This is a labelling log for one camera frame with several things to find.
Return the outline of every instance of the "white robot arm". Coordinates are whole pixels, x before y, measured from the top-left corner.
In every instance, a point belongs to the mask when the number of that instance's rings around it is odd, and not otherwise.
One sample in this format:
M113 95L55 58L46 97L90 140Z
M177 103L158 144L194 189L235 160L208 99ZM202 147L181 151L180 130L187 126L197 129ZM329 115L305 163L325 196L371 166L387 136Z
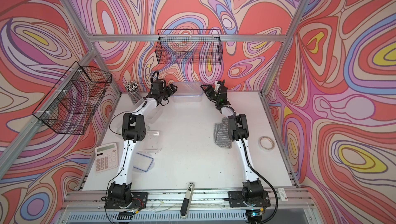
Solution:
M231 108L229 108L228 106L227 107L222 107L220 109L220 112L223 115L225 115L226 117L234 117L234 111ZM253 166L253 162L252 162L251 157L250 157L250 151L248 149L248 147L249 147L248 146L248 139L247 138L243 138L242 140L241 139L237 139L237 140L234 140L234 141L235 141L235 143L237 145L236 147L237 147L237 149L239 151L239 154L240 154L240 157L241 157L241 161L242 161L242 165L244 167L244 178L245 178L245 181L247 181L247 180L249 180L249 181L257 180L257 178L259 176L250 169L248 161L246 160L246 156L245 156L245 149L244 149L243 143L246 146L247 157L248 157L248 159L250 161L250 165Z
M137 111L126 113L123 116L121 134L124 139L124 149L117 175L108 188L108 196L105 197L105 208L106 206L127 208L131 205L131 167L133 167L133 157L139 144L146 136L145 116L157 108L162 100L168 100L177 90L173 84L166 86L166 81L158 79L158 75L159 73L156 71L151 77L151 88L145 102L137 108Z
M154 98L146 98L146 101L137 107L138 111L134 112L133 114L136 116L143 115L143 117L146 117L156 107L157 107L157 100L155 100ZM118 166L117 176L114 179L116 184L129 185L130 183L132 183L132 175L131 175L131 167L133 167L132 161L133 161L133 156L136 154L137 149L140 145L140 142L141 141L139 140L133 141L133 139L131 140L126 139L124 141L124 149L122 150L121 163Z
M252 159L249 152L248 137L249 129L245 114L238 114L230 106L227 100L227 88L224 86L225 80L218 81L215 87L211 85L201 85L206 97L215 103L223 115L228 118L228 131L230 140L235 142L241 161L244 167L244 179L242 182L242 198L246 206L262 206L263 209L271 206L268 192L264 191L260 178L269 184L252 165Z

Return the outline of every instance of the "metal grille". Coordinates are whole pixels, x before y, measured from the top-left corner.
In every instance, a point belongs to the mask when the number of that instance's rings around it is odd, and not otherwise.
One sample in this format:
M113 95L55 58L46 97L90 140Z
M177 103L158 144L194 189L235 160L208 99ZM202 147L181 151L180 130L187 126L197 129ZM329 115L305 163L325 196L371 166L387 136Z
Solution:
M219 29L159 29L155 49L159 64L221 64Z
M245 211L243 210L205 210L189 211L187 218L180 217L179 211L141 211L133 217L118 217L118 214L109 212L108 217L111 221L132 221L132 222L155 222L155 221L214 221L214 220L246 220ZM86 222L94 223L107 221L104 212L77 212L70 213L67 223Z
M106 71L80 66L39 119L58 134L85 134L111 80Z

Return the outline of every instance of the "calculator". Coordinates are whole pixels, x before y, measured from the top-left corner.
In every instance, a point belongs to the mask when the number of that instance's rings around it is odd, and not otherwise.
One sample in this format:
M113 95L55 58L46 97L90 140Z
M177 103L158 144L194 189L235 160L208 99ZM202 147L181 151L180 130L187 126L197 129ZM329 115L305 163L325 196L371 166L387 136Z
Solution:
M96 158L96 172L118 167L118 151L117 144L110 143L95 148Z

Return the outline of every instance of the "small white label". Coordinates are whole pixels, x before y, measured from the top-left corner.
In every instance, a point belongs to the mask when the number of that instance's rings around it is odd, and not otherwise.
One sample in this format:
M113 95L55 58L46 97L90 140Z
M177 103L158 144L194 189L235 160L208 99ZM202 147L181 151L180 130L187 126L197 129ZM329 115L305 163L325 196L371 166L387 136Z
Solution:
M282 202L289 201L284 188L278 188L278 193Z

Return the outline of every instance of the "aluminum frame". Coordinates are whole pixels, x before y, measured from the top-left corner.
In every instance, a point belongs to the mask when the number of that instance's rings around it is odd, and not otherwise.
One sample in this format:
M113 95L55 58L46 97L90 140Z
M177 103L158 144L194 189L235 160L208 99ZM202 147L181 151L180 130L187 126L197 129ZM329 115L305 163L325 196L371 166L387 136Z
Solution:
M101 54L98 52L98 50L95 47L95 44L93 41L91 41L88 38L88 30L86 29L86 27L84 26L80 16L77 14L76 9L74 8L71 0L59 0L62 4L62 6L65 9L65 12L67 14L67 16L72 20L72 22L74 23L74 25L76 26L76 29L78 30L78 33L80 34L80 37L83 39L83 41L86 43L86 45L88 46L88 48L92 49L95 52L95 59L96 62L98 64L98 66L102 69L105 70L107 72L110 73L110 70L108 69L108 67L106 66L105 61L103 60ZM113 86L115 91L120 91L118 89L118 86L116 83L114 83L114 81L112 81L111 85Z
M307 210L305 211L306 213L312 213L313 211L316 211L316 206L308 189L297 189L294 187L285 187L284 189L286 196L288 197L288 201L283 202L279 200L279 209L304 209L304 211ZM224 198L228 198L228 191L230 190L235 189L195 189L191 201L190 212L222 213L224 211L237 211L243 213L245 210L255 209L255 207L230 208L229 202L224 200ZM264 190L269 192L272 205L268 208L268 210L272 211L275 206L275 195L269 187L264 188ZM182 205L186 190L179 189L145 191L148 192L146 208L140 211L140 213L143 215L149 215L150 217L148 218L150 218L150 221L167 221L164 220L163 217L151 216L151 214L153 212L158 213L159 211L169 211L178 214L180 212L180 207ZM62 215L59 217L58 223L67 223L69 216L72 215L86 215L83 217L84 219L91 218L88 216L92 214L103 215L105 210L104 202L101 201L101 197L103 197L105 193L106 191L80 191L68 193L65 197L65 201L63 202L61 210ZM107 210L107 214L110 218L116 218L119 211L123 210Z
M89 50L80 60L80 65L85 66L88 65L92 59L94 52ZM72 76L76 71L71 71L67 77L59 84L56 89L63 89L65 85L71 80ZM42 107L37 112L45 111L50 104L55 100L60 91L55 91L42 105ZM11 142L8 147L5 148L4 152L0 156L0 178L7 173L8 169L12 166L14 161L18 158L18 156L25 149L27 144L29 144L30 140L37 133L39 128L43 126L43 122L32 116L30 121L23 127L22 131L19 132L17 137Z
M275 73L278 71L279 65L281 61L283 60L287 47L292 41L293 35L297 29L297 26L304 14L304 11L308 5L310 0L300 0L300 3L298 4L296 8L296 13L294 14L291 23L289 25L289 28L286 32L286 35L222 35L221 39L222 41L279 41L282 42L283 45L281 46L272 67L270 68L270 72L267 75L267 78L264 82L263 88L261 89L260 93L261 95L264 93L264 90L268 88L268 84L272 81L271 79L274 77ZM96 54L96 62L98 65L101 67L101 69L106 70L109 72L108 67L106 66L103 58L101 57L100 53L98 53L98 50L95 47L96 41L157 41L158 36L157 35L93 35L89 34L87 31L86 27L83 25L81 18L77 15L77 11L75 10L73 4L71 3L71 0L60 0L62 3L63 7L65 8L66 14L69 16L69 18L72 20L74 25L76 26L78 32L80 33L81 38L83 41L86 43L86 45L90 48L89 54ZM69 76L62 82L62 84L67 83L67 79ZM115 91L118 91L118 94L120 94L118 90L118 86L112 82L112 87ZM267 116L269 115L269 107L268 105L265 104L265 97L262 98L263 102L263 107L265 108L265 111L267 113ZM279 136L277 129L274 126L274 120L272 120L271 116L268 116L271 124L271 128L274 130L274 134L276 136L277 143L280 147L282 147L281 152L282 157L284 158L284 162L286 167L289 167L291 170L291 173L293 175L293 179L295 183L297 184L296 187L300 187L298 184L298 181L296 180L295 173L290 167L290 162L288 161L287 156L285 156L284 148L282 142L282 138ZM41 127L41 124L34 122L29 122L27 126L25 127L25 130L21 132L12 142L10 146L6 148L6 150L3 152L2 156L0 157L0 164L2 164L2 168L0 168L0 176L2 177L8 170L8 168L12 165L12 163L15 161L15 159L18 157L20 152L24 149L24 147L28 144L30 139L34 136L34 134L37 132L39 127ZM108 128L108 124L110 123L110 119L108 120L108 123L106 124L106 129ZM103 136L105 134L105 131L102 133L99 142L102 141ZM192 208L191 210L194 210L196 207L195 204L204 204L207 205L206 207L203 207L203 209L209 207L211 208L211 204L218 204L220 202L224 202L222 198L227 197L226 192L230 189L206 189L206 190L195 190L194 191L194 196L198 194L205 194L204 198L197 198L193 197L192 201ZM269 191L270 194L270 199L274 201L274 194L271 192L271 189L265 189ZM314 203L312 199L310 198L310 194L306 189L299 189L295 187L286 187L286 194L289 197L288 202L282 202L280 201L280 208L295 208L295 207L301 207L305 208L307 207L307 202L308 206L312 206L312 208L315 208ZM184 196L185 189L182 190L160 190L160 191L149 191L149 202L153 203L158 203L163 200L167 201L168 204L180 204L182 202L182 197ZM70 205L86 205L86 206L92 206L94 205L94 209L103 211L103 202L100 201L100 198L105 195L105 191L99 191L99 192L85 192L85 191L76 191L76 192L70 192L67 194L65 201L63 203L63 208L66 208Z
M286 166L288 172L290 172L290 174L291 174L291 176L292 176L292 178L294 180L295 186L297 188L300 188L301 187L300 182L298 181L298 178L297 178L297 176L295 174L295 171L294 171L293 167L291 166L289 157L288 157L288 155L286 153L285 146L283 145L282 136L279 134L278 129L276 128L275 121L274 121L273 117L270 114L271 111L270 111L269 105L266 102L265 97L263 97L262 95L260 95L260 99L261 99L261 103L263 104L263 108L265 110L265 114L267 115L267 119L270 122L270 126L271 126L271 129L272 129L273 133L274 133L275 141L276 141L276 144L279 147L280 155L282 156L283 162L285 163L285 166Z
M275 76L275 73L278 72L278 68L280 66L280 63L282 62L283 58L286 55L286 52L288 50L288 47L290 45L290 43L293 41L293 36L294 33L297 30L297 27L304 15L304 12L306 10L306 7L308 6L310 0L300 0L300 2L297 5L296 8L296 12L293 16L293 18L291 19L288 31L286 33L286 40L285 42L282 44L282 46L279 49L278 54L276 55L274 62L272 63L272 66L264 80L264 84L263 87L261 88L261 93L265 93L266 90L269 87L269 84L272 82L272 79Z
M172 37L185 37L185 35L172 35ZM191 35L191 37L200 37L207 35ZM89 34L90 41L132 41L132 42L156 42L158 35L131 34L131 35L97 35ZM220 35L222 42L245 42L245 41L276 41L284 42L286 35Z
M114 116L114 112L116 111L116 107L117 107L118 102L120 101L120 99L121 99L121 94L118 96L118 98L117 98L117 100L116 100L116 103L115 103L115 105L114 105L114 108L113 108L113 110L111 111L111 113L110 113L110 115L109 115L109 119L107 120L107 122L106 122L106 124L105 124L105 128L103 129L103 131L102 131L102 133L101 133L101 135L100 135L100 137L99 137L99 140L97 141L97 143L96 143L96 145L95 145L96 147L102 145L103 139L105 138L107 129L110 127L111 120L112 120L112 118L113 118L113 116ZM96 153L93 152L92 155L91 155L91 157L90 157L90 160L89 160L87 166L85 167L84 172L82 173L82 176L81 176L81 178L80 178L80 181L78 182L77 188L76 188L75 190L79 191L79 190L82 189L82 184L84 183L85 178L87 177L89 171L91 170L91 167L92 167L92 165L93 165L93 162L95 161L95 157L96 157Z

